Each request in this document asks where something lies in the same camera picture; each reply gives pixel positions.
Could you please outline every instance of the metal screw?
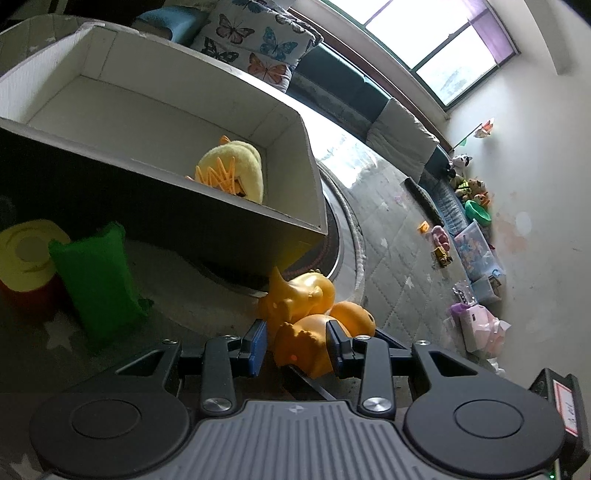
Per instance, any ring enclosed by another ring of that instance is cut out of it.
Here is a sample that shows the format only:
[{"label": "metal screw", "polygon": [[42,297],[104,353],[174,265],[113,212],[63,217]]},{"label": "metal screw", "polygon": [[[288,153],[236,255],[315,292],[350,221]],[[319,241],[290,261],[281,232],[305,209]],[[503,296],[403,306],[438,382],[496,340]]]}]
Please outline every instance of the metal screw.
[{"label": "metal screw", "polygon": [[227,398],[213,397],[203,401],[203,408],[207,411],[226,411],[232,408],[232,402]]},{"label": "metal screw", "polygon": [[392,408],[392,402],[383,397],[371,397],[363,402],[363,407],[376,413],[387,411]]}]

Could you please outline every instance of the toy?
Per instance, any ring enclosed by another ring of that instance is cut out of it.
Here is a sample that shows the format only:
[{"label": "toy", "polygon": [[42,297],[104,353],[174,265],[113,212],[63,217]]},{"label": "toy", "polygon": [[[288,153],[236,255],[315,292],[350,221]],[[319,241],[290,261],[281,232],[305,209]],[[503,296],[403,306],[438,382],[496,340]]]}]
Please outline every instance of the toy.
[{"label": "toy", "polygon": [[219,146],[212,148],[199,161],[194,179],[187,178],[262,203],[261,155],[246,142],[231,141],[224,135]]},{"label": "toy", "polygon": [[472,287],[467,280],[460,280],[454,283],[452,291],[456,294],[456,297],[460,302],[465,303],[468,306],[476,305],[476,297],[472,291]]},{"label": "toy", "polygon": [[448,266],[450,263],[453,262],[453,258],[447,254],[447,252],[443,249],[443,247],[437,247],[433,251],[433,254],[435,255],[435,257],[437,258],[437,261],[439,262],[439,264],[443,268],[445,268],[446,266]]},{"label": "toy", "polygon": [[[328,315],[310,315],[293,325],[284,323],[277,330],[273,357],[278,367],[296,365],[310,378],[332,371],[326,349],[326,323],[336,320]],[[347,328],[341,324],[347,336]]]},{"label": "toy", "polygon": [[454,179],[457,176],[457,172],[454,168],[452,168],[453,165],[450,163],[447,163],[444,167],[443,173],[449,177],[450,179]]},{"label": "toy", "polygon": [[100,344],[123,328],[146,319],[152,302],[144,300],[131,277],[124,228],[110,223],[95,236],[49,244],[51,259],[80,315],[89,338]]},{"label": "toy", "polygon": [[456,197],[462,202],[473,200],[476,195],[481,193],[486,193],[486,186],[483,181],[477,179],[464,180],[456,187]]},{"label": "toy", "polygon": [[466,168],[471,161],[472,157],[468,155],[456,155],[452,158],[452,165],[457,168]]},{"label": "toy", "polygon": [[436,247],[442,247],[446,252],[450,251],[449,237],[442,227],[438,225],[434,226],[433,230],[431,230],[431,235],[433,236],[433,243]]},{"label": "toy", "polygon": [[428,222],[426,222],[426,221],[425,221],[425,222],[423,222],[423,223],[421,223],[421,224],[418,226],[417,230],[418,230],[419,232],[421,232],[421,233],[427,233],[427,232],[429,231],[429,223],[428,223]]},{"label": "toy", "polygon": [[326,323],[337,320],[349,337],[375,334],[375,321],[363,307],[341,301],[330,310],[330,315],[309,315],[293,325],[284,323],[277,331],[274,358],[278,367],[296,365],[310,378],[332,372],[326,349]]},{"label": "toy", "polygon": [[474,132],[475,138],[486,138],[489,137],[492,133],[492,128],[495,126],[495,119],[491,118],[485,124],[479,125],[479,127]]},{"label": "toy", "polygon": [[277,267],[269,276],[269,293],[259,299],[258,310],[267,321],[268,344],[283,323],[295,323],[311,315],[325,313],[335,302],[335,287],[323,274],[309,272],[285,281]]},{"label": "toy", "polygon": [[491,216],[475,200],[468,200],[465,204],[465,209],[466,216],[470,220],[476,220],[482,226],[489,226],[491,224]]},{"label": "toy", "polygon": [[488,198],[488,192],[479,193],[478,195],[474,195],[474,202],[476,202],[482,208],[487,210],[489,204],[491,203],[490,198]]},{"label": "toy", "polygon": [[351,336],[374,336],[375,320],[370,312],[352,301],[340,301],[330,309],[328,315],[347,327]]},{"label": "toy", "polygon": [[47,248],[53,240],[70,243],[49,220],[21,223],[0,233],[0,291],[19,312],[46,319],[67,299]]},{"label": "toy", "polygon": [[449,185],[451,185],[452,189],[455,191],[457,190],[462,183],[464,183],[466,179],[460,175],[452,178],[449,180]]}]

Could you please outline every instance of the yellow lid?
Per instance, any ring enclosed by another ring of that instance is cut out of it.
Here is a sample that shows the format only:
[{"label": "yellow lid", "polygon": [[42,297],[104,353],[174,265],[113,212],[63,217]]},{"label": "yellow lid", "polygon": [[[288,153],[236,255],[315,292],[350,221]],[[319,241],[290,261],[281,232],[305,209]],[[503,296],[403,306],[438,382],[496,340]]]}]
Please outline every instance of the yellow lid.
[{"label": "yellow lid", "polygon": [[32,220],[0,232],[0,281],[13,291],[46,285],[56,273],[47,245],[70,237],[49,220]]}]

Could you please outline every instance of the yellow plush duck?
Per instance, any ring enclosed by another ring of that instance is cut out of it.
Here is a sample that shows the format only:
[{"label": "yellow plush duck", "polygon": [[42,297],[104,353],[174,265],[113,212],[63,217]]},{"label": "yellow plush duck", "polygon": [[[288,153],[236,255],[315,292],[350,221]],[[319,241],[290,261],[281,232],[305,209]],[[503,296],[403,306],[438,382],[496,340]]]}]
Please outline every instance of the yellow plush duck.
[{"label": "yellow plush duck", "polygon": [[224,135],[220,144],[199,161],[195,177],[187,178],[262,203],[264,187],[261,155],[246,142],[231,141]]}]

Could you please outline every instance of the stuffed animal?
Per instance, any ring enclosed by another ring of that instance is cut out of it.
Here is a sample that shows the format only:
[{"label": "stuffed animal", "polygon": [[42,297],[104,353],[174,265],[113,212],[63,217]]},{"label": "stuffed animal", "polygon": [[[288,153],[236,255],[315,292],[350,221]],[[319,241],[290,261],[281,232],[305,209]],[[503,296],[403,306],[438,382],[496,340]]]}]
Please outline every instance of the stuffed animal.
[{"label": "stuffed animal", "polygon": [[486,185],[477,179],[464,180],[456,187],[456,197],[462,202],[473,200],[476,195],[484,192],[486,192]]},{"label": "stuffed animal", "polygon": [[433,230],[431,230],[431,235],[433,236],[435,247],[442,247],[446,252],[450,251],[449,237],[441,226],[434,226]]},{"label": "stuffed animal", "polygon": [[479,193],[474,195],[474,201],[480,205],[485,210],[488,209],[488,205],[490,204],[491,200],[488,198],[488,192]]},{"label": "stuffed animal", "polygon": [[262,203],[261,155],[255,147],[239,140],[230,141],[225,135],[219,146],[207,152],[195,167],[195,177],[210,187]]},{"label": "stuffed animal", "polygon": [[450,179],[456,178],[456,175],[457,175],[456,170],[452,168],[452,164],[450,164],[450,163],[447,163],[447,167],[446,167],[444,173]]},{"label": "stuffed animal", "polygon": [[472,157],[468,155],[456,155],[452,158],[452,165],[457,168],[466,168],[471,161]]},{"label": "stuffed animal", "polygon": [[452,186],[452,189],[455,191],[455,190],[457,190],[457,189],[460,187],[460,185],[461,185],[462,183],[464,183],[465,181],[466,181],[466,179],[465,179],[464,177],[462,177],[462,176],[460,176],[460,175],[457,175],[457,176],[453,177],[452,179],[450,179],[450,181],[449,181],[449,185],[451,185],[451,186]]}]

